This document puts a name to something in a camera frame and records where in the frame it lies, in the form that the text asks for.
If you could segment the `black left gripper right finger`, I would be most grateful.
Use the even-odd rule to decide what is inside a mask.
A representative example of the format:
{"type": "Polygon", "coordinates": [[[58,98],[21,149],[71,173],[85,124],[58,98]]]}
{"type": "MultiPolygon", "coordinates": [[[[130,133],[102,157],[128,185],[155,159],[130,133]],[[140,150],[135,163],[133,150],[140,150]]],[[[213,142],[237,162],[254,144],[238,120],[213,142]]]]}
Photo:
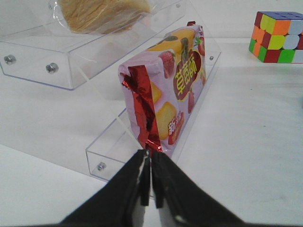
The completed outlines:
{"type": "Polygon", "coordinates": [[[200,189],[166,154],[151,158],[152,186],[161,224],[244,224],[200,189]]]}

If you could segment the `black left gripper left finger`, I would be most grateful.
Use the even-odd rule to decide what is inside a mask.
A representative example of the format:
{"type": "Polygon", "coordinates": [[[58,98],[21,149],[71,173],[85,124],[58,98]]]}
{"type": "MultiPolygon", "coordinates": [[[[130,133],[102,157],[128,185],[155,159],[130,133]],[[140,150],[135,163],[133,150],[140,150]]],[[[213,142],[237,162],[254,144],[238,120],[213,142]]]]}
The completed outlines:
{"type": "Polygon", "coordinates": [[[149,196],[150,153],[141,149],[61,224],[143,224],[149,196]]]}

